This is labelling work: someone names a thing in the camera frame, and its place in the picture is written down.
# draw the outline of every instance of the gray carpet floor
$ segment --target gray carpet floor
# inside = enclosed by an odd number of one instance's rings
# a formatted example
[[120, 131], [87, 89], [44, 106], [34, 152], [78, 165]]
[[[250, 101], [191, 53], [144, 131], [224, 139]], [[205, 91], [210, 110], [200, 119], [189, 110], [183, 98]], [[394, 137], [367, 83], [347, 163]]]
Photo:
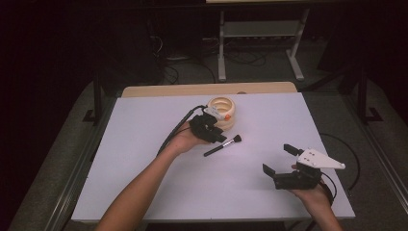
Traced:
[[[284, 52], [287, 44], [271, 47], [267, 52], [230, 53], [231, 59], [239, 57], [241, 61], [262, 55], [265, 63], [262, 64], [262, 59], [258, 65], [227, 60], [227, 82], [291, 81], [302, 88], [328, 74], [317, 70], [325, 47], [324, 41], [301, 43], [297, 59], [305, 76], [303, 82], [297, 82], [293, 77]], [[172, 67], [179, 73], [177, 84], [210, 84], [214, 82], [213, 76], [217, 75], [217, 56], [209, 56], [200, 64], [184, 62]], [[174, 81], [171, 69], [167, 73], [163, 85]], [[347, 166], [346, 170], [338, 171], [344, 189], [352, 185], [358, 171], [353, 152], [361, 165], [360, 179], [349, 197], [356, 218], [342, 220], [341, 223], [345, 230], [406, 230], [407, 212], [390, 183], [378, 153], [385, 152], [401, 181], [408, 182], [408, 166], [404, 164], [408, 161], [408, 128], [389, 105], [381, 88], [372, 82], [369, 82], [368, 107], [375, 108], [383, 121], [362, 124], [355, 115], [356, 93], [347, 96], [338, 94], [336, 88], [340, 81], [332, 81], [319, 90], [304, 92], [303, 95], [322, 133], [321, 138], [329, 155], [342, 160]], [[109, 97], [103, 99], [104, 112], [108, 115], [115, 100]], [[92, 108], [92, 85], [89, 85], [72, 108], [10, 230], [92, 230], [94, 226], [91, 224], [69, 220], [75, 207], [75, 198], [80, 193], [91, 165], [91, 162], [86, 161], [78, 167], [78, 160], [87, 155], [90, 147], [97, 145], [96, 142], [103, 134], [103, 128], [83, 121], [86, 112]], [[372, 137], [378, 145], [373, 145]], [[76, 187], [70, 188], [68, 182], [76, 182]], [[308, 222], [303, 221], [293, 230], [304, 230], [307, 225]]]

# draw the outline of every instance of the brush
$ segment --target brush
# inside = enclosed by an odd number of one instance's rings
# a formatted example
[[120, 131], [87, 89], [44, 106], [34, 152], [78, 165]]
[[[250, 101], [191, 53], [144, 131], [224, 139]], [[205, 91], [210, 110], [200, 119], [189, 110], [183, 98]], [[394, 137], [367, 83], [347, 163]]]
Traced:
[[228, 142], [226, 142], [226, 143], [224, 143], [224, 144], [222, 144], [222, 145], [220, 145], [220, 146], [218, 146], [218, 147], [216, 147], [214, 149], [211, 149], [210, 151], [204, 153], [204, 156], [205, 157], [210, 156], [211, 154], [221, 150], [222, 148], [224, 148], [224, 147], [226, 147], [226, 146], [228, 146], [228, 145], [230, 145], [230, 144], [232, 144], [234, 142], [241, 142], [241, 141], [242, 141], [242, 139], [241, 139], [240, 135], [237, 135], [232, 140], [230, 140], [230, 141], [228, 141]]

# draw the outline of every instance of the makeup brush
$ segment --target makeup brush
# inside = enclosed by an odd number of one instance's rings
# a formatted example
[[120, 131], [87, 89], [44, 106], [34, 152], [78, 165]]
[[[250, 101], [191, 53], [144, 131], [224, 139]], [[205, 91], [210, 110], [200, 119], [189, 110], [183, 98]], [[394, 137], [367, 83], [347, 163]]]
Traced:
[[228, 145], [230, 145], [230, 144], [232, 144], [234, 142], [241, 142], [241, 141], [242, 141], [242, 139], [241, 139], [240, 135], [237, 135], [232, 140], [230, 140], [230, 141], [228, 141], [228, 142], [226, 142], [226, 143], [224, 143], [224, 144], [222, 144], [222, 145], [220, 145], [220, 146], [218, 146], [218, 147], [216, 147], [214, 149], [211, 149], [210, 151], [204, 153], [204, 156], [205, 157], [210, 156], [211, 154], [221, 150], [222, 148], [224, 148], [224, 147], [226, 147], [226, 146], [228, 146]]

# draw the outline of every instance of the brush handle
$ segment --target brush handle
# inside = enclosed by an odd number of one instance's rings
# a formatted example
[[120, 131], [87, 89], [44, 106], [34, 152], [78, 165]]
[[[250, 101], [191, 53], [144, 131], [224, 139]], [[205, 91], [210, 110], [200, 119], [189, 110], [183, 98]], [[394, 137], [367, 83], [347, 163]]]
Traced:
[[218, 146], [218, 147], [216, 147], [216, 148], [214, 148], [214, 149], [211, 149], [210, 151], [204, 153], [204, 156], [205, 156], [205, 157], [206, 157], [206, 156], [210, 156], [211, 154], [213, 154], [213, 153], [215, 153], [215, 152], [221, 150], [223, 147], [224, 147], [224, 146], [220, 145], [220, 146]]

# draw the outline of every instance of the dark background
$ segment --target dark background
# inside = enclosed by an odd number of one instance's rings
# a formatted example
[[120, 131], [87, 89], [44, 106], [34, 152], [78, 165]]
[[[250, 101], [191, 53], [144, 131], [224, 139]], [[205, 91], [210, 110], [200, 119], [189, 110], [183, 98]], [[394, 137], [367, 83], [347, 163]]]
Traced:
[[[163, 76], [152, 55], [152, 29], [194, 55], [199, 55], [196, 48], [202, 37], [217, 35], [215, 12], [178, 12], [174, 17], [175, 12], [80, 11], [102, 4], [98, 2], [0, 3], [2, 230], [13, 219], [72, 105], [95, 75], [110, 94], [128, 85], [154, 85]], [[112, 2], [111, 7], [129, 4]], [[268, 19], [271, 14], [291, 17], [284, 10], [229, 15]], [[406, 15], [405, 5], [397, 2], [314, 7], [303, 38], [329, 39], [321, 69], [335, 71], [353, 57], [363, 57], [371, 80], [408, 123]], [[146, 26], [146, 18], [153, 18], [153, 25]]]

